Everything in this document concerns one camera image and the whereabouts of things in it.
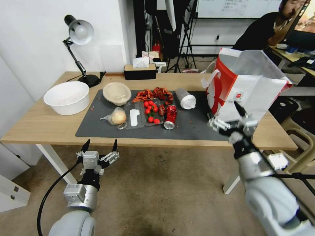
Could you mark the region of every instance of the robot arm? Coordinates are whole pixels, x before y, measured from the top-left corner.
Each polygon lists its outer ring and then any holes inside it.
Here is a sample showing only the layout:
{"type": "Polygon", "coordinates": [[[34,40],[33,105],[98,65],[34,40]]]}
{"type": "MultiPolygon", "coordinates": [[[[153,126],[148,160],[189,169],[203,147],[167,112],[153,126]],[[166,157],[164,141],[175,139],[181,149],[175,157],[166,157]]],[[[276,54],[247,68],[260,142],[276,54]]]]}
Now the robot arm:
{"type": "Polygon", "coordinates": [[[241,119],[225,123],[212,114],[209,126],[229,138],[238,161],[240,178],[245,186],[245,201],[269,236],[311,236],[315,228],[300,211],[296,197],[281,179],[271,177],[275,170],[286,167],[282,154],[264,157],[252,143],[258,125],[250,115],[234,102],[241,119]]]}
{"type": "Polygon", "coordinates": [[[82,180],[77,184],[67,184],[64,196],[68,200],[67,207],[72,211],[66,213],[51,228],[49,236],[93,236],[95,232],[95,219],[90,216],[97,204],[99,191],[99,178],[104,168],[110,166],[119,158],[117,140],[112,152],[99,155],[97,151],[88,151],[90,140],[77,152],[78,163],[84,168],[81,171],[82,180]]]}

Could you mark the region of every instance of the white cabinet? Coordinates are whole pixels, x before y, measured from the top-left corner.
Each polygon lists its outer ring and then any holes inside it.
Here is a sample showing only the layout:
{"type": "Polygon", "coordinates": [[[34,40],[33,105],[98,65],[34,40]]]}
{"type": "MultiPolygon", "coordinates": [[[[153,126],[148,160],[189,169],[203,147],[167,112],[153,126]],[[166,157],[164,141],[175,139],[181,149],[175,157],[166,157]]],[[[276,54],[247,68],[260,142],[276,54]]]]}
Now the white cabinet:
{"type": "MultiPolygon", "coordinates": [[[[0,138],[24,115],[34,101],[0,55],[0,138]]],[[[0,175],[13,179],[35,165],[41,152],[35,145],[0,143],[0,175]]]]}
{"type": "Polygon", "coordinates": [[[0,212],[26,206],[31,193],[0,175],[0,212]]]}

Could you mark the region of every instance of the office desk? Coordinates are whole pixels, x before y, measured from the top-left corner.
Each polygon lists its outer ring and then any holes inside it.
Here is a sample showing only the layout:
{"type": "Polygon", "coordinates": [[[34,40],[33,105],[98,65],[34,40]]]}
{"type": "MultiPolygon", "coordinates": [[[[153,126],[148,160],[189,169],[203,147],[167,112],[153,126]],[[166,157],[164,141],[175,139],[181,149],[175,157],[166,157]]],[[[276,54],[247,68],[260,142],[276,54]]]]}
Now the office desk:
{"type": "MultiPolygon", "coordinates": [[[[66,72],[55,83],[65,82],[79,75],[78,72],[66,72]]],[[[133,80],[124,79],[123,75],[104,76],[102,82],[90,88],[90,104],[93,101],[97,91],[102,89],[107,83],[122,82],[130,89],[142,90],[155,87],[167,87],[169,90],[176,90],[182,87],[186,90],[203,91],[200,80],[204,74],[157,74],[155,80],[133,80]]],[[[10,129],[10,131],[1,139],[5,143],[24,143],[36,144],[44,156],[56,168],[59,174],[67,171],[60,157],[52,148],[51,144],[59,145],[83,145],[87,138],[76,137],[75,133],[79,128],[87,110],[71,115],[62,116],[54,112],[46,105],[41,98],[36,104],[10,129]]],[[[111,146],[114,138],[91,138],[91,145],[111,146]]],[[[295,150],[297,147],[282,129],[274,117],[267,112],[260,121],[254,134],[254,143],[259,149],[272,150],[295,150]]],[[[133,139],[121,138],[118,140],[119,146],[141,146],[141,147],[191,147],[191,148],[231,148],[227,141],[209,141],[209,140],[163,140],[163,139],[133,139]]],[[[69,173],[65,176],[67,183],[76,183],[74,177],[69,173]]]]}
{"type": "MultiPolygon", "coordinates": [[[[285,62],[295,62],[303,55],[298,53],[287,54],[284,50],[277,49],[276,47],[269,46],[274,54],[282,58],[282,61],[278,65],[279,69],[282,69],[285,65],[285,62]]],[[[303,74],[309,73],[315,78],[315,71],[311,69],[307,69],[305,67],[297,67],[301,70],[303,74]]],[[[289,90],[282,92],[280,96],[314,96],[315,88],[314,87],[292,87],[289,90]]]]}

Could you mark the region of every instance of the whiteboard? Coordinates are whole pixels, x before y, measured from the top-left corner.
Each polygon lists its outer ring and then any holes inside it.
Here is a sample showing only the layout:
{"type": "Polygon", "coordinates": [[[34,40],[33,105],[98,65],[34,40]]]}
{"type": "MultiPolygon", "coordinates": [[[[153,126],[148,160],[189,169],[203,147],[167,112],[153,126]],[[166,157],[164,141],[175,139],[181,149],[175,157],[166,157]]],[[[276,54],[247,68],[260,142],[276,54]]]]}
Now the whiteboard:
{"type": "Polygon", "coordinates": [[[279,11],[281,0],[198,0],[198,18],[260,18],[279,11]]]}

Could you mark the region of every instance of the gray table mat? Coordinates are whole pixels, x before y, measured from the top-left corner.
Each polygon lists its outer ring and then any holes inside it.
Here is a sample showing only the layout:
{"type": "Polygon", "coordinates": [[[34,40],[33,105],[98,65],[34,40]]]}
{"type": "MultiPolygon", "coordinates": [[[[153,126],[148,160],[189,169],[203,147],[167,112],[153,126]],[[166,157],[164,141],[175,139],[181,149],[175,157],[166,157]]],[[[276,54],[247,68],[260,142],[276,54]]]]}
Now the gray table mat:
{"type": "MultiPolygon", "coordinates": [[[[131,98],[134,98],[138,92],[138,90],[132,90],[131,98]]],[[[227,140],[226,137],[207,126],[206,111],[209,106],[205,92],[189,92],[196,97],[197,101],[196,107],[191,110],[181,108],[175,92],[171,92],[174,95],[173,105],[177,107],[177,118],[173,130],[167,130],[163,125],[118,130],[117,126],[110,125],[106,120],[100,120],[101,117],[111,114],[116,105],[106,101],[102,90],[99,90],[75,135],[77,137],[104,138],[227,140]]]]}

